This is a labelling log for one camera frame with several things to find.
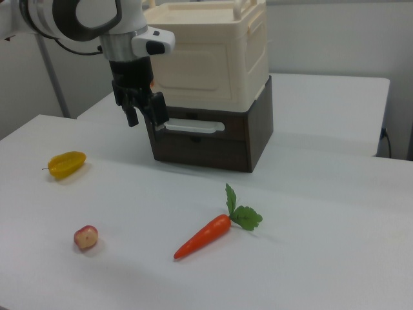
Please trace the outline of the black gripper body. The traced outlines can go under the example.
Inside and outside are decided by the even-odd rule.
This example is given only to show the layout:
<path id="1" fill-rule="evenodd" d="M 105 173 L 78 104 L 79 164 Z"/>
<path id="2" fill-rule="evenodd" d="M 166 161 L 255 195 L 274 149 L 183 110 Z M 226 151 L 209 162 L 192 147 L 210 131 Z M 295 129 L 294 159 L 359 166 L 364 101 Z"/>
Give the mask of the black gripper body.
<path id="1" fill-rule="evenodd" d="M 150 84 L 154 76 L 150 58 L 141 57 L 133 61 L 109 63 L 116 104 L 124 110 L 136 107 L 144 112 L 152 112 L 154 95 Z"/>

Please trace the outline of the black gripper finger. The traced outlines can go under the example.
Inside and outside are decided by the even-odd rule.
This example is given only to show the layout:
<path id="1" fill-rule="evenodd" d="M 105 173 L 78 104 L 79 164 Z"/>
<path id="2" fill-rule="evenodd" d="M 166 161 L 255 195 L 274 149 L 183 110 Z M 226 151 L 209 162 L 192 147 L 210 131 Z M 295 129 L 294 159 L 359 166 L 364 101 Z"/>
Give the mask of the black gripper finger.
<path id="1" fill-rule="evenodd" d="M 168 121 L 168 111 L 162 92 L 151 93 L 147 96 L 144 112 L 154 129 L 162 127 Z"/>
<path id="2" fill-rule="evenodd" d="M 128 126 L 129 127 L 134 127 L 134 126 L 138 125 L 139 120 L 138 120 L 138 117 L 137 117 L 136 109 L 132 104 L 132 100 L 128 96 L 124 97 L 124 99 L 122 101 L 122 104 L 121 104 L 121 107 L 123 109 L 123 112 L 125 113 L 125 116 L 126 116 L 126 119 L 127 119 L 127 122 L 128 122 Z"/>

